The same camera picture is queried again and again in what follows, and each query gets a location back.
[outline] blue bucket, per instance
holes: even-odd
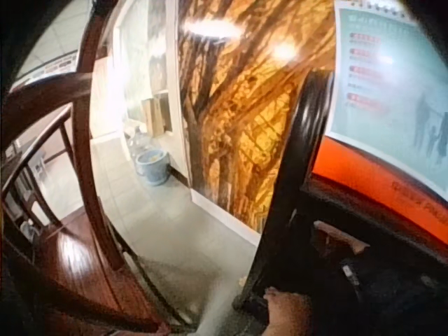
[[[151,186],[163,184],[169,178],[169,156],[165,150],[150,149],[137,156],[135,169]]]

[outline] poster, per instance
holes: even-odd
[[[399,8],[335,2],[337,66],[326,135],[448,201],[448,68]]]

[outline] wall mural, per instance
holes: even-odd
[[[334,69],[331,0],[180,0],[192,187],[261,232],[298,92]]]

